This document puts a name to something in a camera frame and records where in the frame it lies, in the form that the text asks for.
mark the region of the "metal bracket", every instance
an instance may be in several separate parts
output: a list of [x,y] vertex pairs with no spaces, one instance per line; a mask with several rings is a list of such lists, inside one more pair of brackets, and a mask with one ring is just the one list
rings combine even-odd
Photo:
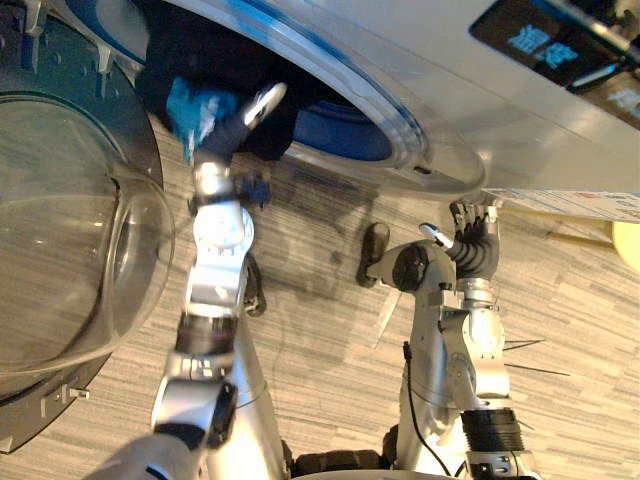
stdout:
[[254,237],[249,212],[237,201],[204,205],[193,222],[193,236],[197,257],[187,281],[186,313],[238,316],[246,285],[244,260]]
[[25,17],[22,24],[20,65],[25,70],[38,71],[40,36],[47,21],[46,4],[42,0],[24,0]]

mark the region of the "black cylindrical joint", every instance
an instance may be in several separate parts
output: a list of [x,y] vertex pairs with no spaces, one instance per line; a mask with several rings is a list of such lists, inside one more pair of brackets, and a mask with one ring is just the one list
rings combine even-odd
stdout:
[[415,292],[424,279],[427,263],[427,252],[420,245],[404,248],[391,272],[396,288],[401,292]]
[[231,352],[237,325],[236,317],[201,317],[183,313],[175,350],[191,355]]
[[520,425],[510,408],[462,412],[462,428],[472,452],[524,450]]

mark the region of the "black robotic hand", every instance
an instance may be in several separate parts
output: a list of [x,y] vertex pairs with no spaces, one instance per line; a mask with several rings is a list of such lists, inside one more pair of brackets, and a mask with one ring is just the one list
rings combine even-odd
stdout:
[[452,203],[449,206],[456,227],[453,241],[425,223],[421,230],[436,238],[447,249],[447,255],[456,262],[456,276],[491,280],[498,268],[500,238],[496,207]]

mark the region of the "wire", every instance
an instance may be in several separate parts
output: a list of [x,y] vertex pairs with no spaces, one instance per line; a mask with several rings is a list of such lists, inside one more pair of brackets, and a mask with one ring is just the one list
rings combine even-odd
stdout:
[[442,467],[442,471],[444,472],[444,474],[447,477],[450,477],[451,476],[451,472],[449,472],[449,469],[444,464],[442,459],[438,456],[438,454],[436,452],[434,452],[433,449],[429,445],[427,445],[426,440],[424,439],[424,437],[420,433],[420,429],[418,428],[418,421],[416,420],[416,410],[415,410],[415,408],[413,406],[413,395],[411,394],[411,357],[412,357],[412,354],[411,354],[411,347],[409,346],[409,342],[404,342],[404,344],[402,345],[402,351],[404,353],[404,360],[405,360],[405,362],[407,362],[407,395],[409,396],[409,407],[411,409],[411,420],[413,420],[413,428],[416,431],[416,435],[420,439],[420,443],[422,443],[422,445],[424,445],[424,448],[426,448],[429,451],[429,453],[431,455],[433,455],[433,458],[435,458],[436,461],[440,464],[440,467]]
[[460,466],[458,467],[458,470],[456,470],[456,473],[453,474],[454,477],[458,478],[458,475],[460,475],[462,473],[463,469],[467,468],[467,464],[466,462],[462,462],[460,464]]
[[507,350],[516,350],[517,348],[525,348],[530,347],[531,345],[536,345],[538,343],[544,342],[545,339],[541,338],[538,340],[512,340],[509,343],[520,343],[520,345],[514,345],[512,347],[503,348],[502,351],[506,352]]
[[517,365],[515,363],[505,363],[505,367],[522,368],[523,370],[531,370],[532,372],[551,373],[553,375],[562,375],[564,377],[570,377],[570,373],[556,372],[555,370],[545,370],[544,368],[526,367],[524,365]]

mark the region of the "sticker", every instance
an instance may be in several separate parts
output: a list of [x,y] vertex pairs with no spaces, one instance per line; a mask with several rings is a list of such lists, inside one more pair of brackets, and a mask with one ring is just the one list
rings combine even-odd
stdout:
[[640,223],[640,193],[488,188],[493,195],[536,211]]

